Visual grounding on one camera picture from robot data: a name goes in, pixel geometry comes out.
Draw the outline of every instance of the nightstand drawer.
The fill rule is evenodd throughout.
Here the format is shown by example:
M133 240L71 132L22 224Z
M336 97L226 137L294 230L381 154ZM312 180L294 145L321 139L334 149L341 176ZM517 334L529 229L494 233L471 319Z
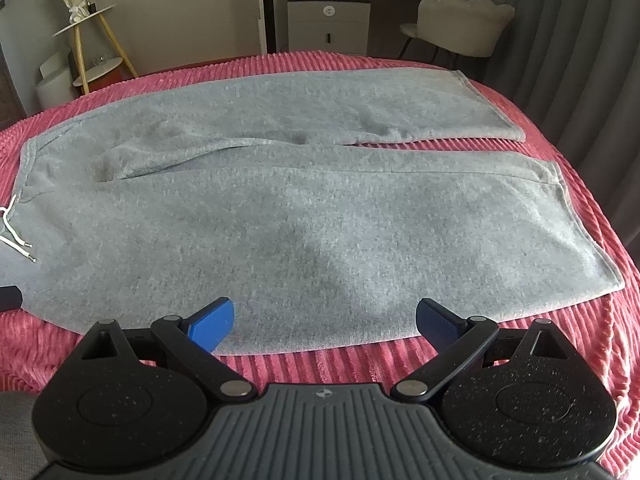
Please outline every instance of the nightstand drawer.
M363 2L288 2L290 22L369 23L371 5Z
M364 56L368 23L289 22L289 51L323 50Z

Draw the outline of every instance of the bed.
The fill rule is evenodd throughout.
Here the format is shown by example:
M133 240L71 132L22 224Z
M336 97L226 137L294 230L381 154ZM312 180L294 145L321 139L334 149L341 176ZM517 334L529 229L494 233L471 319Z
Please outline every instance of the bed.
M413 62L310 52L250 57L119 83L1 132L0 202L3 205L9 202L20 147L25 140L104 104L147 92L247 75L414 66L424 67ZM526 142L451 139L386 144L384 148L513 151L542 160L554 160L561 166L575 210L594 240L620 268L625 288L597 300L550 312L547 317L574 343L617 403L618 426L601 464L615 476L622 476L640 454L640 314L637 309L640 275L591 193L562 155L509 100L481 84L474 85L526 131ZM530 321L531 318L517 319L502 325L525 328ZM78 334L39 320L23 310L0 314L0 391L40 391L79 339ZM258 387L271 382L376 381L388 388L434 355L433 348L421 338L408 338L322 351L227 356L222 359Z

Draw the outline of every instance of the white drawstring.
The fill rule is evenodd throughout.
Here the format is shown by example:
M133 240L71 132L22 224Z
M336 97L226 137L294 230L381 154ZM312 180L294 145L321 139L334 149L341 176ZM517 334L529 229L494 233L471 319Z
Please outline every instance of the white drawstring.
M20 238L18 236L18 233L15 232L15 229L9 225L9 221L8 221L8 219L6 217L9 214L9 211L11 211L12 207L14 206L16 198L17 198L16 195L13 195L11 197L11 201L9 202L9 207L0 207L0 211L2 211L2 222L4 222L4 226L6 227L6 230L9 231L12 234L12 236L14 237L15 242L12 242L11 240L9 240L8 238L5 238L3 236L0 236L0 242L4 242L9 247L11 247L11 248L15 249L16 251L18 251L25 258L28 258L32 262L35 262L36 259L33 256L31 256L31 254L29 254L27 251L25 251L23 249L23 247L33 247L33 246L31 244L28 244L27 242L25 242L22 238Z

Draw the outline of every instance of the wooden stand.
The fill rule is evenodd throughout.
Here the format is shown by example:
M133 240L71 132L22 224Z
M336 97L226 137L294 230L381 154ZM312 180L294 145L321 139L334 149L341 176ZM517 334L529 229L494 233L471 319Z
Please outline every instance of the wooden stand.
M124 51L124 49L122 48L121 44L118 42L117 38L115 37L115 34L113 33L113 29L109 26L109 23L107 23L107 20L102 15L102 13L105 10L113 9L113 7L115 7L115 6L109 6L109 7L106 7L104 9L102 9L102 10L99 10L98 12L94 12L93 14L88 16L87 18L84 18L83 20L80 20L79 22L73 23L73 24L69 25L68 27L63 28L62 30L59 30L58 32L56 32L53 35L54 37L56 37L59 34L62 34L63 32L65 32L66 30L72 30L73 31L73 35L74 35L74 50L75 50L75 54L76 54L76 65L78 66L78 72L80 73L80 77L82 79L82 92L85 95L87 95L89 93L89 83L88 83L87 77L86 77L86 65L84 63L84 52L82 51L82 39L81 39L81 35L80 35L80 25L82 23L86 22L87 20L90 20L90 19L95 18L95 17L97 17L100 20L100 24L102 25L102 28L106 32L107 37L111 41L113 47L116 49L116 52L118 53L118 55L124 61L125 65L127 65L127 68L131 72L131 75L134 78L139 78L140 77L138 75L138 72L136 71L136 69L133 67L133 63L129 59L129 56L127 56L127 53Z

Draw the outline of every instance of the blue gripper pad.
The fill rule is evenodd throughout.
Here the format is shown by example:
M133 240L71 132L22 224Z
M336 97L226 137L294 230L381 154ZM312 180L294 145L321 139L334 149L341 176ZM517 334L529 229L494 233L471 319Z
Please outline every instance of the blue gripper pad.
M189 339L212 353L234 327L234 304L229 298L218 298L183 323Z

